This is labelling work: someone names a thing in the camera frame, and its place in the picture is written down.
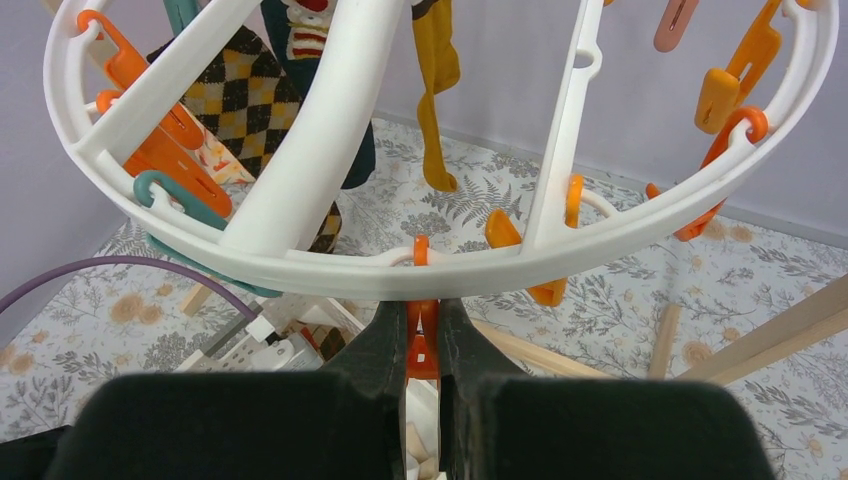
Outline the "floral grey table cloth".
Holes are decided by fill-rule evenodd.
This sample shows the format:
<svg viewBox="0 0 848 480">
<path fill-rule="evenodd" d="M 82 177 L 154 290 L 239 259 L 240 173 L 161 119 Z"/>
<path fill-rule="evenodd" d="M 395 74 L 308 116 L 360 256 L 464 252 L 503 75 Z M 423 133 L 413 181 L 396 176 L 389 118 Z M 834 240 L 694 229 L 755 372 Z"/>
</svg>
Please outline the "floral grey table cloth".
<svg viewBox="0 0 848 480">
<path fill-rule="evenodd" d="M 337 250 L 372 255 L 426 235 L 438 250 L 486 247 L 490 211 L 523 225 L 539 171 L 532 160 L 455 140 L 444 153 L 454 194 L 419 174 L 413 127 L 374 124 L 378 166 L 343 192 Z M 681 315 L 669 376 L 677 376 L 812 296 L 847 271 L 844 250 L 725 218 L 689 243 L 660 240 L 569 279 L 563 303 L 537 305 L 522 291 L 471 297 L 478 321 L 618 377 L 641 378 L 666 304 Z M 1 353 L 1 437 L 71 423 L 103 382 L 170 371 L 237 317 L 211 296 L 188 316 L 191 280 L 156 268 L 105 265 L 72 277 Z M 833 336 L 735 382 L 781 479 L 847 475 L 847 337 Z"/>
</svg>

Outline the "white plastic laundry basket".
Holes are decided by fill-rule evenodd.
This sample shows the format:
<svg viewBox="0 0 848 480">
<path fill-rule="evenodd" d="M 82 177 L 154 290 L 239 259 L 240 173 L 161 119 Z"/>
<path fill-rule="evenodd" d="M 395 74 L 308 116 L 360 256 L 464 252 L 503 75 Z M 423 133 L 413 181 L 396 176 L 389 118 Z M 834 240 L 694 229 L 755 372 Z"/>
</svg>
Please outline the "white plastic laundry basket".
<svg viewBox="0 0 848 480">
<path fill-rule="evenodd" d="M 416 479 L 408 452 L 406 306 L 379 303 L 368 326 L 314 371 L 252 372 L 272 412 L 301 432 L 282 438 L 277 479 Z"/>
</svg>

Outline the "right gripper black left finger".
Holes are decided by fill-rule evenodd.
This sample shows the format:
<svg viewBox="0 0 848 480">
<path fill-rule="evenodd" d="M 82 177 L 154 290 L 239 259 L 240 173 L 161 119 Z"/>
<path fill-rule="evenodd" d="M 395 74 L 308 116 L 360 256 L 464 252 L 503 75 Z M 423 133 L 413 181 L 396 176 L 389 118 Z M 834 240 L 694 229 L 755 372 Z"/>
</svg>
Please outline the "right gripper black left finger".
<svg viewBox="0 0 848 480">
<path fill-rule="evenodd" d="M 277 479 L 282 438 L 252 372 L 138 374 L 104 384 L 62 438 L 50 479 Z"/>
</svg>

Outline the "yellow orange clothes peg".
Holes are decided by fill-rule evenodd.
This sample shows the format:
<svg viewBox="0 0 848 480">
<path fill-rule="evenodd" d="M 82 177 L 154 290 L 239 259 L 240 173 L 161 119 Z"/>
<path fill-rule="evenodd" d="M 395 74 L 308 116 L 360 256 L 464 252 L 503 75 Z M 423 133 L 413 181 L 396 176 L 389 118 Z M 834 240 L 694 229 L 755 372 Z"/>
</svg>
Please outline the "yellow orange clothes peg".
<svg viewBox="0 0 848 480">
<path fill-rule="evenodd" d="M 782 36 L 771 22 L 780 8 L 780 0 L 767 1 L 728 65 L 706 72 L 694 115 L 694 124 L 702 132 L 718 133 L 776 58 L 782 46 Z"/>
</svg>

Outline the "orange floral cloth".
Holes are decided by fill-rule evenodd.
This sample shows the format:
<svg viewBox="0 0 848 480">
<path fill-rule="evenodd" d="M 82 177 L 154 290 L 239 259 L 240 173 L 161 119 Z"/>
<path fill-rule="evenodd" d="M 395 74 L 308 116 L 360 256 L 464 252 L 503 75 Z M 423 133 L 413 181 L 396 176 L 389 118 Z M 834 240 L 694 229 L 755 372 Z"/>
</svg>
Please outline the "orange floral cloth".
<svg viewBox="0 0 848 480">
<path fill-rule="evenodd" d="M 198 163 L 219 185 L 250 184 L 255 178 L 211 132 L 200 127 L 202 145 L 194 151 Z"/>
</svg>

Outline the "pink clothes peg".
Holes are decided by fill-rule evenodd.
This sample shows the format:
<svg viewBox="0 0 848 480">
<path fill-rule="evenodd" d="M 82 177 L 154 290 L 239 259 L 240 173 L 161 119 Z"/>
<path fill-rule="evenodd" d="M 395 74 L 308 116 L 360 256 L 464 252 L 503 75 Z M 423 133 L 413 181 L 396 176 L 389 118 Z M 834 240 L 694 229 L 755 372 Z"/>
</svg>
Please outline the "pink clothes peg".
<svg viewBox="0 0 848 480">
<path fill-rule="evenodd" d="M 699 5 L 699 0 L 669 0 L 657 25 L 654 48 L 661 53 L 674 50 Z"/>
</svg>

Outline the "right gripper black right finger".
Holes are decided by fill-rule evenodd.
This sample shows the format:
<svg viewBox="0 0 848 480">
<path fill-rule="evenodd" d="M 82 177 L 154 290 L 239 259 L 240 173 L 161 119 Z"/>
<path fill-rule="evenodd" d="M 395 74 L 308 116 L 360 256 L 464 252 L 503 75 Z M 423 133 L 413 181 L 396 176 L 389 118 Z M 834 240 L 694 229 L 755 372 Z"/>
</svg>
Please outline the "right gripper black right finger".
<svg viewBox="0 0 848 480">
<path fill-rule="evenodd" d="M 771 479 L 746 411 L 702 382 L 531 376 L 438 309 L 440 467 L 451 479 Z"/>
</svg>

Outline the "brown yellow argyle sock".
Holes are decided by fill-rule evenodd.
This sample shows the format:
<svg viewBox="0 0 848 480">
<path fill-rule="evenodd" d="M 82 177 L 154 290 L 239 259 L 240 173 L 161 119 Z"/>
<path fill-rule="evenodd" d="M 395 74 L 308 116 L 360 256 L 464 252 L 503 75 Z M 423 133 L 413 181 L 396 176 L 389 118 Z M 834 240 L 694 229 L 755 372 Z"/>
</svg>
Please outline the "brown yellow argyle sock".
<svg viewBox="0 0 848 480">
<path fill-rule="evenodd" d="M 181 98 L 195 124 L 228 148 L 255 181 L 288 133 L 301 101 L 271 50 L 245 26 Z"/>
</svg>

